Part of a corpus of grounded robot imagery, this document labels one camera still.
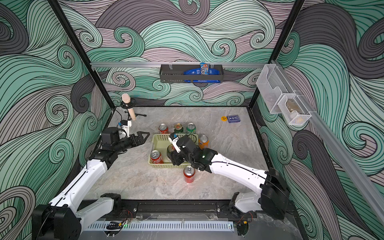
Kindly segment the green gold-top tea can back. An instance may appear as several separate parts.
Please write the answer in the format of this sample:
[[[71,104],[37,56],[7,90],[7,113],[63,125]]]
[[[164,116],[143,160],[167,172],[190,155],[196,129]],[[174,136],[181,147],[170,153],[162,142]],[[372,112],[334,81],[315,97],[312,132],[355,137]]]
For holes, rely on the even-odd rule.
[[[184,132],[184,127],[181,123],[177,123],[174,126],[174,132],[175,133],[183,133]]]

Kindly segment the aluminium rail back wall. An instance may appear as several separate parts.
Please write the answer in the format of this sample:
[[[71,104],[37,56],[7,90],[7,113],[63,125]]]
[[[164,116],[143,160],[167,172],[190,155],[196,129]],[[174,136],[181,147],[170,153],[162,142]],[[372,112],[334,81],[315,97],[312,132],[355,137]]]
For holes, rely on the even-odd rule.
[[[92,68],[160,68],[161,65],[199,65],[200,62],[90,62]],[[222,65],[223,68],[258,69],[267,63],[245,63],[245,62],[212,62],[210,65]]]

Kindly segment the black corner frame post right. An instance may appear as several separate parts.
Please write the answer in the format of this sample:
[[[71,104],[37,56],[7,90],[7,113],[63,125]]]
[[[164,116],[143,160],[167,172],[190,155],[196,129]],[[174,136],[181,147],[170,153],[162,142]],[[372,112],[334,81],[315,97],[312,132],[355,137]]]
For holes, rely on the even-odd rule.
[[[271,64],[272,61],[275,61],[275,62],[277,61],[278,56],[279,56],[281,50],[283,49],[284,43],[288,39],[288,36],[289,36],[293,26],[294,26],[294,23],[295,23],[298,15],[299,15],[303,5],[304,5],[304,3],[305,3],[304,0],[294,1],[293,6],[289,12],[287,19],[281,23],[282,32],[281,32],[281,34],[277,40],[275,47],[273,48],[272,54],[271,54],[268,62],[256,65],[257,69],[261,69],[266,64]]]

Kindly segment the clear plastic wall bin small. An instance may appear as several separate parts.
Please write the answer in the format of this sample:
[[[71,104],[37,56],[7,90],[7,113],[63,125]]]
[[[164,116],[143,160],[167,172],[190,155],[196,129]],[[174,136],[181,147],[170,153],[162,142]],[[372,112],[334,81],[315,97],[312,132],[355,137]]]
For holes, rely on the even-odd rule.
[[[311,118],[310,112],[297,95],[282,95],[278,106],[288,125],[301,127]]]

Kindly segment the blue playing card box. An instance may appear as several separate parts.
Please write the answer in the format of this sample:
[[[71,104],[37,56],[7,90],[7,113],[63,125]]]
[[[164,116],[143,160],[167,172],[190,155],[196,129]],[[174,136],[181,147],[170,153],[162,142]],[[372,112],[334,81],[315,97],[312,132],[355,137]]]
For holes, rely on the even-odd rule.
[[[241,119],[238,115],[230,115],[230,116],[227,116],[227,121],[229,123],[239,123]]]

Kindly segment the green gold-top tea can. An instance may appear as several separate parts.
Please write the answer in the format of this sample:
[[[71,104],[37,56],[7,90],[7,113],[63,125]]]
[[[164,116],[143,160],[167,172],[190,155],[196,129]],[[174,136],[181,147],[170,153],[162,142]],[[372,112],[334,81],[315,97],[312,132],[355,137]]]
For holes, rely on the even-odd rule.
[[[167,153],[171,153],[175,150],[175,147],[173,145],[169,145],[167,148]]]
[[[174,126],[174,132],[175,133],[183,133],[184,132],[184,127],[181,123],[177,123]]]

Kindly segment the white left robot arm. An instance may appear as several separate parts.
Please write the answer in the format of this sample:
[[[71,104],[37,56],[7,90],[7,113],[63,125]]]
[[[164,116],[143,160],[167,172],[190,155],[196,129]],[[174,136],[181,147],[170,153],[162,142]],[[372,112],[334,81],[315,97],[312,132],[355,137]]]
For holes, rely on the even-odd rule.
[[[102,131],[101,146],[90,156],[80,173],[46,205],[38,205],[32,213],[34,240],[77,240],[91,224],[105,215],[119,217],[123,213],[119,194],[107,193],[80,209],[85,196],[128,149],[143,145],[150,133],[138,131],[121,138],[117,127]]]

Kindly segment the green sprite can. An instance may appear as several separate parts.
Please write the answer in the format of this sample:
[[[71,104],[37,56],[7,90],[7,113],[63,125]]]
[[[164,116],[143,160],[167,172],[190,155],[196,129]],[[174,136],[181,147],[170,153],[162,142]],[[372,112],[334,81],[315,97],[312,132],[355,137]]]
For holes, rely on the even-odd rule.
[[[196,133],[196,125],[194,123],[188,123],[187,133],[188,134],[195,134]]]

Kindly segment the beige foam microphone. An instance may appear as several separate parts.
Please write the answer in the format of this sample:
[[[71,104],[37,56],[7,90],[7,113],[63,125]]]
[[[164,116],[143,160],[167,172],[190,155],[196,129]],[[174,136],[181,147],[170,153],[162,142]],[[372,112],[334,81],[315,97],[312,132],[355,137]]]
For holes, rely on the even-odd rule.
[[[121,107],[127,110],[127,113],[132,121],[136,120],[136,114],[134,111],[134,106],[136,104],[135,98],[131,98],[128,94],[122,94],[122,103]]]

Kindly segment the black corner frame post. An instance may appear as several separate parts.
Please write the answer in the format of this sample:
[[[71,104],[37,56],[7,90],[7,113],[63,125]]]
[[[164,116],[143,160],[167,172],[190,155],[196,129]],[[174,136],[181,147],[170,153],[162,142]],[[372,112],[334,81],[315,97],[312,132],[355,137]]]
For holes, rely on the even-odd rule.
[[[90,73],[93,81],[95,82],[96,86],[100,90],[102,96],[106,100],[107,104],[109,105],[110,108],[113,110],[116,108],[115,104],[113,103],[110,95],[108,94],[99,74],[93,70],[91,67],[91,61],[85,52],[84,48],[82,47],[74,29],[72,28],[70,22],[68,21],[67,17],[65,16],[65,13],[63,9],[61,8],[60,4],[58,1],[55,0],[48,0],[48,3],[53,10],[54,14],[56,15],[57,19],[59,20],[60,24],[62,25],[63,29],[65,30],[66,34],[68,35],[70,41],[75,47],[75,50],[79,54],[82,62],[86,66],[88,72]]]
[[[275,62],[277,61],[278,56],[279,56],[281,50],[283,49],[284,43],[288,39],[288,36],[289,36],[293,26],[294,26],[294,23],[295,23],[298,15],[299,15],[303,5],[304,5],[304,3],[305,3],[304,0],[294,1],[293,6],[289,12],[287,19],[281,23],[282,32],[281,32],[281,34],[277,40],[275,47],[273,48],[272,54],[271,54],[268,62],[256,65],[257,69],[261,69],[266,64],[271,64],[272,61],[275,61]]]

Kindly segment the black corner frame post left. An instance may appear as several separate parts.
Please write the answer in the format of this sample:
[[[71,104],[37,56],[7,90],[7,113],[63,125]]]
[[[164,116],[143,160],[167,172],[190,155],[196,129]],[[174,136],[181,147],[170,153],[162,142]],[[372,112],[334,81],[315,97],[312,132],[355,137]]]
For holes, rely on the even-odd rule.
[[[54,14],[56,15],[57,19],[59,20],[60,24],[62,25],[63,29],[65,30],[66,34],[68,35],[70,41],[75,47],[75,50],[79,54],[82,62],[86,66],[88,72],[90,73],[93,81],[95,82],[96,86],[100,90],[102,96],[106,100],[107,104],[109,105],[110,108],[113,110],[116,108],[115,104],[113,103],[110,95],[108,94],[99,74],[93,70],[91,67],[91,61],[85,52],[84,48],[82,47],[74,29],[72,28],[70,22],[68,21],[67,17],[65,16],[65,13],[63,9],[61,8],[60,4],[58,1],[55,0],[48,0],[48,3],[53,10]]]

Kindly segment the green gold-top tea can front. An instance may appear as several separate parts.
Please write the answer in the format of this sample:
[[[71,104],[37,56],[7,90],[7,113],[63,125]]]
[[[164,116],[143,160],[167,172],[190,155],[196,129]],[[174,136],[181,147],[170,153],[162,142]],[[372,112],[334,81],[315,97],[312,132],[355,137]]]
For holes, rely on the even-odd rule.
[[[169,145],[167,148],[167,153],[171,153],[175,150],[175,147],[173,145]]]

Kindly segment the black wall shelf basket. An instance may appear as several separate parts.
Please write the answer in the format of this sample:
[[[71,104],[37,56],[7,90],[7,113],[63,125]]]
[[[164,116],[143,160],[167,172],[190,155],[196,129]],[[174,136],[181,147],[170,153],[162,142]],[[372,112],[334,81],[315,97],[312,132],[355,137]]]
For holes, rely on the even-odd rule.
[[[161,65],[160,80],[162,83],[221,83],[224,80],[222,65],[208,64],[207,74],[201,64]]]

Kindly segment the red cola can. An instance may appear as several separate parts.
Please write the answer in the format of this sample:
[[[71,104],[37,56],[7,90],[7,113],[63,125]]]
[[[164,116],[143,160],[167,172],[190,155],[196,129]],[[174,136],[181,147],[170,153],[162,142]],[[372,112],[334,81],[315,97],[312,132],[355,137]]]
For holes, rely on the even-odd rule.
[[[169,133],[169,128],[164,123],[159,125],[158,130],[159,130],[160,134],[168,134]]]
[[[163,156],[159,150],[153,150],[150,154],[151,164],[163,164]]]
[[[192,166],[186,166],[183,170],[184,179],[187,184],[193,183],[195,180],[195,169]]]

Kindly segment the light green plastic basket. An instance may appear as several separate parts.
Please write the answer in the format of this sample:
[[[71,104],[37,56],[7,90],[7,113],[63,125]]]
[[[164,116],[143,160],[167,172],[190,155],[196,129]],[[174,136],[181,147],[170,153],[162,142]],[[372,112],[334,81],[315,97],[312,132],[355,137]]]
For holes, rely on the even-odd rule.
[[[171,160],[167,157],[167,149],[171,144],[169,141],[169,134],[154,134],[152,138],[152,149],[150,153],[157,150],[161,153],[163,158],[162,164],[154,164],[151,160],[151,155],[148,156],[148,164],[153,168],[184,168],[190,165],[188,162],[183,162],[179,166],[173,165]]]

